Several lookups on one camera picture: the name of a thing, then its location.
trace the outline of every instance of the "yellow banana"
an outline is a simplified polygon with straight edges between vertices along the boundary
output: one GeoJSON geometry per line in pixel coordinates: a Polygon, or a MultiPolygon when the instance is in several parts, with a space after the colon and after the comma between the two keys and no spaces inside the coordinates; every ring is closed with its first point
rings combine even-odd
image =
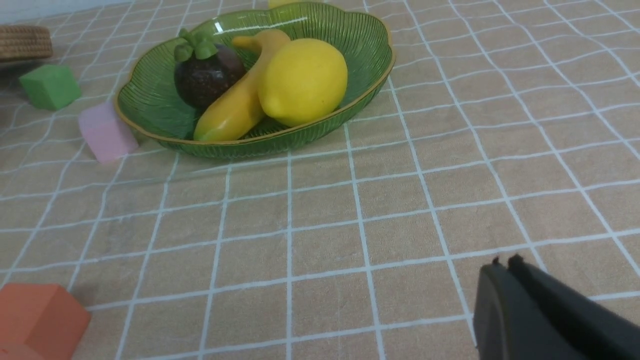
{"type": "Polygon", "coordinates": [[[198,119],[194,140],[238,140],[265,117],[258,98],[258,85],[273,55],[290,41],[289,36],[278,29],[267,29],[252,37],[240,36],[232,40],[234,47],[260,56],[253,67],[198,119]]]}

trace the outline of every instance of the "white wall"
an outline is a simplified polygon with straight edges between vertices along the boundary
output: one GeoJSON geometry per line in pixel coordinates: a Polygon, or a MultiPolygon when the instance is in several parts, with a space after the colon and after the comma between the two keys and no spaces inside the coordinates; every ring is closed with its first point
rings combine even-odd
{"type": "Polygon", "coordinates": [[[129,1],[132,0],[0,0],[0,24],[129,1]]]}

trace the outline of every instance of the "lemon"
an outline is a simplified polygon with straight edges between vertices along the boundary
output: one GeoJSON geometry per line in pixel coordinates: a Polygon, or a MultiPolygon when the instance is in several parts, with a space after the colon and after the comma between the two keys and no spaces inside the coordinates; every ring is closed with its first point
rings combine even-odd
{"type": "Polygon", "coordinates": [[[347,92],[347,63],[322,40],[302,38],[284,45],[267,65],[258,88],[266,115],[289,127],[335,110],[347,92]]]}

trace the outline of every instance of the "orange cube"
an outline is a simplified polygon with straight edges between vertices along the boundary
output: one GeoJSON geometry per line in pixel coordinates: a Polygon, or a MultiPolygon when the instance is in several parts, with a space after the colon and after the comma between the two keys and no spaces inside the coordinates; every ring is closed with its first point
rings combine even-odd
{"type": "Polygon", "coordinates": [[[91,314],[58,284],[0,290],[0,360],[68,360],[91,314]]]}

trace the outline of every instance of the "fruit bowl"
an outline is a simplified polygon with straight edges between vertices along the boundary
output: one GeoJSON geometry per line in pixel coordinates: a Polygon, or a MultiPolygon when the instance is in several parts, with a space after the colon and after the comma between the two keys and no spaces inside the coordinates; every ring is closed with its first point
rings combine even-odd
{"type": "MultiPolygon", "coordinates": [[[[239,35],[277,28],[292,40],[317,38],[342,52],[348,67],[346,96],[337,110],[308,124],[286,127],[265,119],[239,140],[196,142],[196,111],[178,96],[173,82],[173,50],[184,42],[174,38],[144,54],[115,98],[122,120],[163,147],[206,158],[247,158],[289,151],[337,129],[362,110],[380,91],[396,60],[391,35],[373,15],[345,12],[324,3],[293,3],[270,10],[226,13],[197,26],[217,43],[231,46],[239,35]]],[[[249,69],[257,55],[237,50],[249,69]]]]}

